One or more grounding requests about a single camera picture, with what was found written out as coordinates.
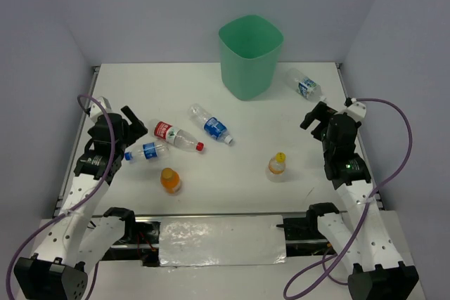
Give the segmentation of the small bottle blue cap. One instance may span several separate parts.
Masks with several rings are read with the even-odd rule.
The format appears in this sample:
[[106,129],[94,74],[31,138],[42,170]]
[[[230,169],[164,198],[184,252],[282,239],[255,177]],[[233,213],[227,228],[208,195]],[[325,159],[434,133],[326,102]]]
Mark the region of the small bottle blue cap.
[[154,162],[168,155],[169,148],[165,142],[153,141],[135,145],[124,153],[124,159],[128,162]]

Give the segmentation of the bottle yellow cap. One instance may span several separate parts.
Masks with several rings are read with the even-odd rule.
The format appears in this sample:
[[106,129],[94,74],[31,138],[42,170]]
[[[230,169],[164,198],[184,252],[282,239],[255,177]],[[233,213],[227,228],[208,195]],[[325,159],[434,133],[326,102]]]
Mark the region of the bottle yellow cap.
[[277,152],[266,166],[266,177],[275,183],[283,182],[286,170],[286,156],[284,152]]

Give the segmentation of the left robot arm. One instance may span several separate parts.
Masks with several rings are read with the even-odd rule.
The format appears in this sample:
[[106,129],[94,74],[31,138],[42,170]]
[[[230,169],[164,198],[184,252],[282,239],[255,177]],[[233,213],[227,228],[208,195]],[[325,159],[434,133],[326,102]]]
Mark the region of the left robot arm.
[[94,125],[77,160],[72,187],[57,217],[40,231],[45,239],[29,257],[14,259],[13,273],[26,299],[82,299],[88,274],[117,241],[138,233],[132,210],[111,207],[93,230],[88,227],[97,205],[120,170],[125,150],[148,133],[128,107],[120,113],[89,109]]

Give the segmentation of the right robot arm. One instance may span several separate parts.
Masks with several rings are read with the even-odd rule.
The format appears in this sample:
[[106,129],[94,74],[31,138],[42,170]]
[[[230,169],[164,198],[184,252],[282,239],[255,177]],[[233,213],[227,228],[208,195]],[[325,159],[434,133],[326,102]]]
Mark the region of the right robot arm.
[[326,275],[342,263],[353,299],[407,299],[419,281],[413,265],[407,265],[386,230],[375,198],[378,189],[362,156],[356,152],[356,137],[366,106],[348,98],[337,111],[317,103],[300,124],[323,148],[324,171],[344,203],[351,226],[347,227],[332,203],[311,205],[306,230],[312,237],[324,236],[337,256],[324,270]]

